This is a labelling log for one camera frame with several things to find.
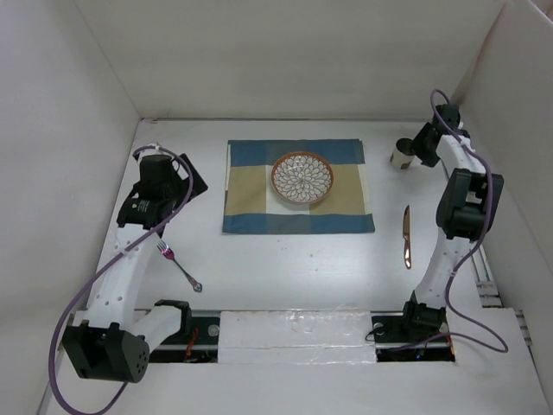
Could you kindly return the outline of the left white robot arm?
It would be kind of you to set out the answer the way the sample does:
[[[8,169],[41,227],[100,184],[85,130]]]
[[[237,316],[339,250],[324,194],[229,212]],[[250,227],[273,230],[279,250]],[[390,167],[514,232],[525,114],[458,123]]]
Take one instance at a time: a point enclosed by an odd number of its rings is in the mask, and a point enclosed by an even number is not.
[[[139,175],[116,219],[120,258],[103,273],[81,323],[67,327],[61,339],[81,379],[137,383],[153,350],[168,338],[184,342],[194,331],[184,300],[161,299],[140,319],[134,312],[148,263],[164,249],[165,226],[207,184],[186,154],[166,151],[140,157]]]

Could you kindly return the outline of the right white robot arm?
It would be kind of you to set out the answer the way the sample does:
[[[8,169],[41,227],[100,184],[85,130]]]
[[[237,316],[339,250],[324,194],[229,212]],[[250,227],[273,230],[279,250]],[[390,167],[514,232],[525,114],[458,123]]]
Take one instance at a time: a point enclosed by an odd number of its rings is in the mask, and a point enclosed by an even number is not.
[[[491,229],[504,178],[494,174],[473,150],[470,137],[461,128],[457,105],[434,107],[433,119],[416,135],[412,151],[425,166],[442,163],[448,174],[435,214],[435,250],[399,319],[402,335],[416,345],[446,336],[440,328],[446,323],[447,310],[484,326],[454,308],[450,291],[461,266],[480,248]]]

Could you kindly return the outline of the blue beige checkered placemat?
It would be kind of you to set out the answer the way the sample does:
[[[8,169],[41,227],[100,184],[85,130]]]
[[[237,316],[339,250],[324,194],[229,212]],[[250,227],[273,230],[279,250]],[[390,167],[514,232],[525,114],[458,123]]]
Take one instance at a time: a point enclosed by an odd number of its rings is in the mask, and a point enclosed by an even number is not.
[[[329,163],[334,183],[313,204],[284,200],[271,183],[273,167],[290,153]],[[373,233],[365,153],[358,139],[231,140],[227,144],[222,231],[231,234]]]

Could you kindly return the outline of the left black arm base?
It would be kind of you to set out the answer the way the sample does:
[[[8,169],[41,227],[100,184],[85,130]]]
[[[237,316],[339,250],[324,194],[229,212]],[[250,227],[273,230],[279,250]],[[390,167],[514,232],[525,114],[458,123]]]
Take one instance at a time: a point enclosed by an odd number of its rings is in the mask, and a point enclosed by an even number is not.
[[[219,351],[219,314],[188,307],[157,306],[134,313],[132,333],[149,346],[152,363],[215,363]]]

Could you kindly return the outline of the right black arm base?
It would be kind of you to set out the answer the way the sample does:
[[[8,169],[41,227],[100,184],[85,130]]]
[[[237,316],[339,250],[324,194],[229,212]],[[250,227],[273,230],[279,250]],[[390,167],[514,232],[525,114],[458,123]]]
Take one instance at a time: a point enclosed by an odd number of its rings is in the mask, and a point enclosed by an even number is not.
[[[372,312],[372,328],[365,336],[373,342],[376,362],[454,362],[446,310],[408,301],[401,311]]]

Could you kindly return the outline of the patterned ceramic plate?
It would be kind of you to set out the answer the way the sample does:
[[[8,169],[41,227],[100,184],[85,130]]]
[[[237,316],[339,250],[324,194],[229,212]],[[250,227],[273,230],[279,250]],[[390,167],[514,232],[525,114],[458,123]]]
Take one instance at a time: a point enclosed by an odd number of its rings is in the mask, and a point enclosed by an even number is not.
[[[297,151],[276,161],[270,173],[270,183],[285,201],[310,205],[329,194],[334,184],[334,172],[321,156]]]

